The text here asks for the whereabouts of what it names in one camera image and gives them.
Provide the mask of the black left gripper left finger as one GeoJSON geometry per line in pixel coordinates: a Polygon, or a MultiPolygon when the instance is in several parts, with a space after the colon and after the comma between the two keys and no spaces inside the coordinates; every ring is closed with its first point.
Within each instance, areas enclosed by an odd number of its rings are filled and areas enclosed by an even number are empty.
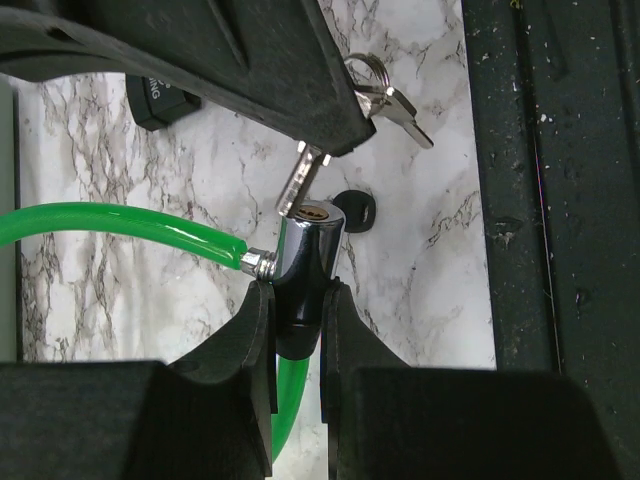
{"type": "Polygon", "coordinates": [[[237,314],[172,362],[1,368],[5,479],[263,479],[272,473],[275,299],[249,285],[237,314]]]}

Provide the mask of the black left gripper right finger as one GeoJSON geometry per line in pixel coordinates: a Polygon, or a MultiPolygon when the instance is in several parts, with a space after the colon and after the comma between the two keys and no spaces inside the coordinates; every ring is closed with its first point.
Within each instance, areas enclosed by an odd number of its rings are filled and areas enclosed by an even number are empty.
{"type": "Polygon", "coordinates": [[[639,286],[495,282],[496,368],[412,367],[335,284],[323,312],[333,479],[635,479],[639,286]]]}

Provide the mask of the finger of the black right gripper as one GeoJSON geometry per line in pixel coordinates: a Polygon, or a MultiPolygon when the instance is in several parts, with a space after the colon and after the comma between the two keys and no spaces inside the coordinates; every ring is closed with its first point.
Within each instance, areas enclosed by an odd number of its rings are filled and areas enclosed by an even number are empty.
{"type": "Polygon", "coordinates": [[[5,1],[1,70],[153,77],[333,156],[375,133],[315,1],[5,1]]]}

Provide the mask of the black padlock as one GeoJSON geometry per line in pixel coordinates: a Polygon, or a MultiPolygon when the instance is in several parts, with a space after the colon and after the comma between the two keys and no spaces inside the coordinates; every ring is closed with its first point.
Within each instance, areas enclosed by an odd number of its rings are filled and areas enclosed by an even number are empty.
{"type": "Polygon", "coordinates": [[[126,75],[125,84],[133,119],[147,131],[165,129],[202,106],[198,96],[155,78],[126,75]]]}

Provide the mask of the green cable lock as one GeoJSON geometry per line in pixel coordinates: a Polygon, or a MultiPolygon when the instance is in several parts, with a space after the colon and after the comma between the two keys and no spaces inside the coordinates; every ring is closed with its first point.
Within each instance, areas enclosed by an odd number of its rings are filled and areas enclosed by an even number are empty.
{"type": "Polygon", "coordinates": [[[335,277],[345,214],[319,201],[302,204],[281,222],[273,252],[250,248],[222,231],[177,216],[131,206],[50,203],[1,217],[4,245],[56,231],[121,234],[168,245],[270,283],[276,299],[278,411],[272,452],[286,445],[299,412],[309,358],[321,329],[322,303],[335,277]]]}

